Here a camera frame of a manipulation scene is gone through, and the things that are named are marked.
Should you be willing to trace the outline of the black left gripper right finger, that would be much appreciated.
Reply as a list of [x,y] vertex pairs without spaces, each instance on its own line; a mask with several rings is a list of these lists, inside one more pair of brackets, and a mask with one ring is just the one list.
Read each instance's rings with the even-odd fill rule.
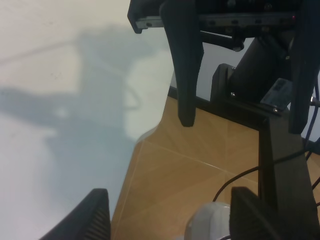
[[285,240],[287,226],[251,190],[233,187],[229,233],[232,240]]

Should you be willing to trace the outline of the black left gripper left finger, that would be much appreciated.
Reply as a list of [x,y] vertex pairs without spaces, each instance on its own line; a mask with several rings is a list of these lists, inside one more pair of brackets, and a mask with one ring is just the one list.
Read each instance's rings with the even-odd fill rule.
[[93,189],[43,240],[109,240],[111,220],[105,188]]

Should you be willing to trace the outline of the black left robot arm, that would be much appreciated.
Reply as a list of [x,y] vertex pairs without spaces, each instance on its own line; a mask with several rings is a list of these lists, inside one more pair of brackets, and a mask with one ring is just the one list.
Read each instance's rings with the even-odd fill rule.
[[[320,37],[320,1],[317,0],[131,0],[127,13],[135,34],[149,28],[164,28],[169,42],[176,78],[178,117],[185,127],[195,121],[197,77],[204,54],[203,43],[235,52],[244,48],[246,38],[255,37],[224,90],[240,100],[264,103],[268,81],[277,83],[279,71],[287,70],[276,60],[289,51],[293,96],[289,132],[301,133],[306,125],[307,97],[315,87],[320,53],[315,39]],[[40,240],[110,240],[111,218],[108,192],[93,189],[84,200]]]

